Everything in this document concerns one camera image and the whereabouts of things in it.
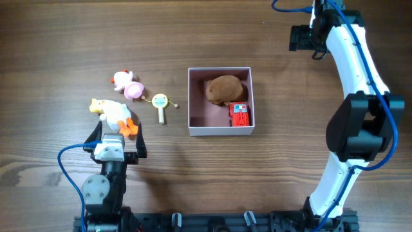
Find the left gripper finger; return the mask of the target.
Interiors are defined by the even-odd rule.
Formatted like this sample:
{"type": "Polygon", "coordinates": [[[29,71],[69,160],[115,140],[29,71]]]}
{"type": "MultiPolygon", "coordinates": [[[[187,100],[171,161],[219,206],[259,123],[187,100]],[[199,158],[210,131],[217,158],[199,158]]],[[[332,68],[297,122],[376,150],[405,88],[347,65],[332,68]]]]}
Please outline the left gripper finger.
{"type": "Polygon", "coordinates": [[[145,146],[142,131],[139,131],[136,136],[136,152],[139,158],[147,158],[147,148],[145,146]]]}
{"type": "Polygon", "coordinates": [[[93,132],[84,142],[83,150],[86,152],[93,152],[96,145],[101,142],[101,138],[102,138],[102,122],[98,122],[93,132]]]}

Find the white yellow duck toy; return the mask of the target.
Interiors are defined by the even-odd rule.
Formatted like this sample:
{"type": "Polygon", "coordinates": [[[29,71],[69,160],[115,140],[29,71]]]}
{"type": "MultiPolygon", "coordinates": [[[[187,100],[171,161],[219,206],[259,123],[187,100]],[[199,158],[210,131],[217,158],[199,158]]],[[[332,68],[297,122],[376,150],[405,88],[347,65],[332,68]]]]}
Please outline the white yellow duck toy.
{"type": "Polygon", "coordinates": [[[111,100],[92,99],[89,110],[91,113],[99,114],[101,121],[106,121],[113,131],[125,137],[138,134],[138,126],[134,124],[126,104],[111,100]]]}

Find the wooden cat rattle drum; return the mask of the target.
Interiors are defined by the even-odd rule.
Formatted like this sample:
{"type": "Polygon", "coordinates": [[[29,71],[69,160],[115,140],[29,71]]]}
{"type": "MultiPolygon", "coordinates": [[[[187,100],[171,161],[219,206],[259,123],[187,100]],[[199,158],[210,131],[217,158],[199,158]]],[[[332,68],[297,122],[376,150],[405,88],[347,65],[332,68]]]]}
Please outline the wooden cat rattle drum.
{"type": "Polygon", "coordinates": [[[151,100],[146,99],[145,96],[141,96],[141,99],[145,100],[146,102],[150,102],[155,108],[158,109],[158,122],[160,124],[165,124],[164,109],[168,106],[168,104],[172,104],[175,108],[180,107],[178,104],[171,102],[163,93],[157,93],[151,100]]]}

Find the pink duck toy with hat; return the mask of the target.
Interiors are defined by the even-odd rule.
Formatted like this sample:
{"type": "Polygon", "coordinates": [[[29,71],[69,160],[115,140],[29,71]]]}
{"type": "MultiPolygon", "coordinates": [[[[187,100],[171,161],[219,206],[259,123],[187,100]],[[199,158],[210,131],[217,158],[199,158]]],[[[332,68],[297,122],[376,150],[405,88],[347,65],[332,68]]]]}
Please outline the pink duck toy with hat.
{"type": "Polygon", "coordinates": [[[132,71],[116,72],[110,81],[115,84],[114,90],[122,92],[126,99],[138,99],[143,94],[144,85],[134,80],[132,71]]]}

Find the brown plush animal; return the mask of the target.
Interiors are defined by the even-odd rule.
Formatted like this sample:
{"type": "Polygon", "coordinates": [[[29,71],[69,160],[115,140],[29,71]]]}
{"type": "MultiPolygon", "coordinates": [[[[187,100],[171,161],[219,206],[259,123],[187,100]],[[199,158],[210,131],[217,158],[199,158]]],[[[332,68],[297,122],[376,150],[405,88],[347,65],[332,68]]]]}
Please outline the brown plush animal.
{"type": "Polygon", "coordinates": [[[206,96],[215,105],[229,105],[231,102],[244,101],[245,89],[242,82],[233,75],[222,75],[208,81],[206,96]]]}

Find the red toy car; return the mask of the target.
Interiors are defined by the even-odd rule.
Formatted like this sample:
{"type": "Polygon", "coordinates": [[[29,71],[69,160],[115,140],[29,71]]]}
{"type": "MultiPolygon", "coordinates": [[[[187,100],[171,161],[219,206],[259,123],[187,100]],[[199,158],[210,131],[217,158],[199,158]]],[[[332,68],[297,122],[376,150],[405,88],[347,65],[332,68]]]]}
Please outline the red toy car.
{"type": "Polygon", "coordinates": [[[250,126],[249,110],[246,102],[232,102],[229,105],[229,126],[250,126]]]}

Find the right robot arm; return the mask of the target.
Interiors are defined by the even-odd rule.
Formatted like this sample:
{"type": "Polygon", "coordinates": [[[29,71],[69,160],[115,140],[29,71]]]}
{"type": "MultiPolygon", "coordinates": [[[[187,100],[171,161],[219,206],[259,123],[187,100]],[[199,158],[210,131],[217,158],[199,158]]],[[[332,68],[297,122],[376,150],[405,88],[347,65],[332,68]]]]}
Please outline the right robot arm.
{"type": "Polygon", "coordinates": [[[320,58],[318,53],[330,53],[344,94],[326,128],[330,154],[318,186],[307,198],[305,228],[347,229],[344,202],[362,171],[379,169],[394,155],[405,102],[380,78],[359,11],[347,10],[342,1],[314,1],[303,11],[312,15],[311,22],[291,28],[289,49],[312,50],[314,60],[320,58]]]}

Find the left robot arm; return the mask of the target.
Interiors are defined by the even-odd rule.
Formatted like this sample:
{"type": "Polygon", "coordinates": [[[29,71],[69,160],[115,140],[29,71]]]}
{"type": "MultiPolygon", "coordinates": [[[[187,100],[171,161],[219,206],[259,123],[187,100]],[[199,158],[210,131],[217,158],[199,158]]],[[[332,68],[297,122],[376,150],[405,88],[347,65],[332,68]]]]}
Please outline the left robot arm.
{"type": "Polygon", "coordinates": [[[123,205],[126,192],[126,170],[137,165],[139,158],[147,157],[147,149],[138,125],[136,150],[125,150],[125,138],[121,133],[102,132],[99,122],[86,139],[83,150],[101,165],[99,174],[88,177],[82,185],[85,215],[83,231],[143,231],[143,225],[135,218],[131,208],[123,205]]]}

